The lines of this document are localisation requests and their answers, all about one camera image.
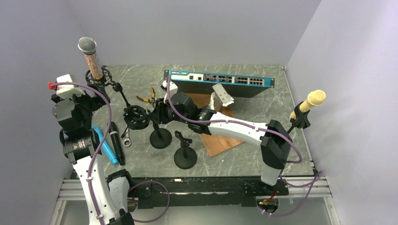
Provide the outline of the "shock mount desk stand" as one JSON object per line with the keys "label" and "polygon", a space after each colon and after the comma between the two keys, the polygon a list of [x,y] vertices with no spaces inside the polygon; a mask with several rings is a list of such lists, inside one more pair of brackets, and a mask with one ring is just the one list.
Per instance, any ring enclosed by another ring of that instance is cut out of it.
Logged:
{"label": "shock mount desk stand", "polygon": [[[149,114],[145,109],[138,105],[131,105],[125,107],[123,110],[123,117],[130,130],[142,130],[149,126],[151,121]],[[171,144],[171,133],[165,128],[160,128],[158,124],[153,123],[154,131],[150,134],[150,144],[156,149],[163,149]]]}

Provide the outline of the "tripod shock mount stand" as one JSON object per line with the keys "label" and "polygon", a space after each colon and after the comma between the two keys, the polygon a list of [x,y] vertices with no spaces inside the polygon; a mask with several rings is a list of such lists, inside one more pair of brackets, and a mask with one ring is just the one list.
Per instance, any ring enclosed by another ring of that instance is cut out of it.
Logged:
{"label": "tripod shock mount stand", "polygon": [[110,101],[108,94],[106,93],[106,87],[111,86],[114,91],[119,92],[121,94],[123,100],[126,103],[126,106],[129,107],[130,103],[128,102],[128,100],[123,92],[123,87],[121,86],[121,84],[119,82],[117,83],[113,80],[112,74],[107,69],[106,66],[102,66],[101,71],[103,73],[103,77],[100,79],[95,79],[93,74],[91,73],[91,71],[87,70],[87,72],[85,73],[85,80],[86,80],[87,84],[90,87],[98,90],[102,95],[104,95],[104,97],[108,100],[108,102],[111,102],[111,101]]}

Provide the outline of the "black handheld microphone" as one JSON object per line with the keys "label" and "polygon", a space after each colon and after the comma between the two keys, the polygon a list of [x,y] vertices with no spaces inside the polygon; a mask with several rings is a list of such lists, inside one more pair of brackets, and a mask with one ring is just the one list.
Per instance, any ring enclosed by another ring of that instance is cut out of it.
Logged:
{"label": "black handheld microphone", "polygon": [[119,162],[120,165],[125,165],[125,155],[120,142],[118,128],[113,121],[110,123],[110,129],[108,133],[112,140],[117,161]]}

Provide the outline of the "blue foam microphone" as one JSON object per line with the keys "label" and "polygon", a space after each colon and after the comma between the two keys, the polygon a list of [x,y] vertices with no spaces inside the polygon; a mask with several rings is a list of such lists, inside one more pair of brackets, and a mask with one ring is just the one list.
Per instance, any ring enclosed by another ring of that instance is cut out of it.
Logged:
{"label": "blue foam microphone", "polygon": [[[99,139],[101,141],[104,138],[102,130],[98,126],[95,126],[95,125],[92,125],[92,129],[98,134],[98,137],[99,137]],[[109,161],[113,165],[119,164],[119,161],[117,160],[114,151],[111,149],[110,145],[108,144],[108,142],[106,140],[103,142],[103,144],[101,146],[101,150],[106,154],[106,156],[108,157]]]}

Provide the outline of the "clip desk mic stand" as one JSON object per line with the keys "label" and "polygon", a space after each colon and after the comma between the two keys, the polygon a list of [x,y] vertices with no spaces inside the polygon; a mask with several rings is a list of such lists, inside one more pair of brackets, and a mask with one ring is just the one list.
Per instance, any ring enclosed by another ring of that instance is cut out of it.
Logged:
{"label": "clip desk mic stand", "polygon": [[180,141],[180,148],[174,154],[174,162],[180,169],[190,169],[195,166],[198,156],[190,147],[192,139],[183,137],[180,131],[175,131],[175,137]]}

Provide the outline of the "silver mesh glitter microphone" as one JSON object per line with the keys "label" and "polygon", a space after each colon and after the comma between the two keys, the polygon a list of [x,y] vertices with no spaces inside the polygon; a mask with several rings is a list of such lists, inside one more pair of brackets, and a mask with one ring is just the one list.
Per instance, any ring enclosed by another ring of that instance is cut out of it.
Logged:
{"label": "silver mesh glitter microphone", "polygon": [[91,75],[95,81],[103,78],[103,72],[99,59],[96,55],[96,42],[91,37],[81,37],[78,41],[78,48],[84,53]]}

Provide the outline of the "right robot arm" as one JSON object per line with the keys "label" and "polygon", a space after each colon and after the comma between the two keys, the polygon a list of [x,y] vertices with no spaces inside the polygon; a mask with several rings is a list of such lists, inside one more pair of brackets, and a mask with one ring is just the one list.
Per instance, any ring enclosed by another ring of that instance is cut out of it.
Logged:
{"label": "right robot arm", "polygon": [[179,121],[198,134],[228,136],[257,146],[265,165],[258,183],[259,190],[265,195],[276,190],[278,177],[288,163],[292,146],[292,139],[280,122],[249,122],[207,107],[199,108],[183,92],[174,94],[170,100],[157,99],[150,117],[158,124]]}

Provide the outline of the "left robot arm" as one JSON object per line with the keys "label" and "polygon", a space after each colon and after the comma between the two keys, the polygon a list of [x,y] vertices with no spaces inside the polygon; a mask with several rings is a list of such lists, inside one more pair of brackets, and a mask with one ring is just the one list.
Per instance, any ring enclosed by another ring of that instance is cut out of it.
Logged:
{"label": "left robot arm", "polygon": [[102,154],[95,152],[102,139],[92,128],[92,113],[106,101],[87,93],[72,94],[66,99],[53,94],[51,100],[55,102],[52,114],[62,127],[63,154],[72,164],[83,188],[89,224],[134,224],[127,210],[127,197],[134,193],[134,182],[125,170],[117,172],[113,178],[106,178]]}

